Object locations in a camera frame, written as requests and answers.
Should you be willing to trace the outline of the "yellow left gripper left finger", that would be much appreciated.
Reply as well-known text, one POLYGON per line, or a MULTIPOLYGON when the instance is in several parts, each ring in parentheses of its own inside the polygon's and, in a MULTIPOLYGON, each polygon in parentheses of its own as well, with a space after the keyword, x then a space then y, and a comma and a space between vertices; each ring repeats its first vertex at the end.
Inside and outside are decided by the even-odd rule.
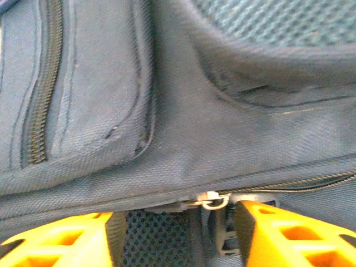
POLYGON ((71 216, 19 233, 1 244, 1 266, 120 266, 124 212, 71 216))

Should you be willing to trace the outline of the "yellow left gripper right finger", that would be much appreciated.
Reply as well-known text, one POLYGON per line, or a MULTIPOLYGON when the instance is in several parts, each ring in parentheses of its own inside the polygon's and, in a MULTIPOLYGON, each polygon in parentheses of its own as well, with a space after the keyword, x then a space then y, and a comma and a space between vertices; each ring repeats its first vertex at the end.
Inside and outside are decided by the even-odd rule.
POLYGON ((244 266, 355 266, 355 232, 253 201, 235 205, 244 266))

